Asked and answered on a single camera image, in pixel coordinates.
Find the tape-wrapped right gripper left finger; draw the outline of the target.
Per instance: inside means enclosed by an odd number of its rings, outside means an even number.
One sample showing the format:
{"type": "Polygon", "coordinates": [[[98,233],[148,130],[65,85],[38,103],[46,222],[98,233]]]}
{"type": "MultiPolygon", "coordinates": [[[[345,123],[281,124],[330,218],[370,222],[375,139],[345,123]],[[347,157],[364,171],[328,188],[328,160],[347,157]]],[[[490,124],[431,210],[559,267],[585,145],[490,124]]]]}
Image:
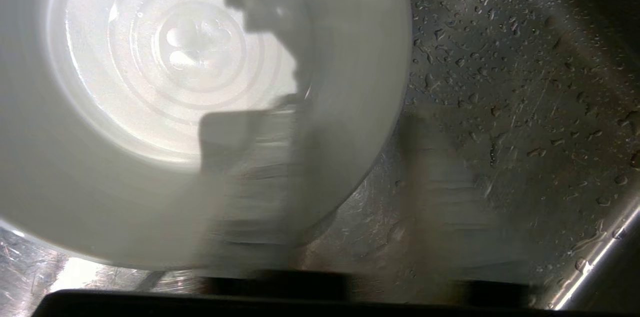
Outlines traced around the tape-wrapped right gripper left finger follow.
{"type": "Polygon", "coordinates": [[[230,159],[225,185],[203,240],[202,292],[234,298],[343,302],[342,273],[296,267],[304,229],[299,105],[206,114],[199,124],[201,177],[230,159]]]}

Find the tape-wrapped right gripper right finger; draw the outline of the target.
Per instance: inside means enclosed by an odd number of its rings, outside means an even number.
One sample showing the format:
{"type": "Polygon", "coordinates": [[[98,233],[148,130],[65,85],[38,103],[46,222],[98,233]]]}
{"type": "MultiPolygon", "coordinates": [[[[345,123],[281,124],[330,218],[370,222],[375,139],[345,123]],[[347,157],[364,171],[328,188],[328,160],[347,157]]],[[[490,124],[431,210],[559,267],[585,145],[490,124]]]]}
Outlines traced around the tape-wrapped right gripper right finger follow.
{"type": "Polygon", "coordinates": [[[473,172],[423,114],[400,119],[403,212],[428,304],[527,307],[527,254],[493,210],[473,172]]]}

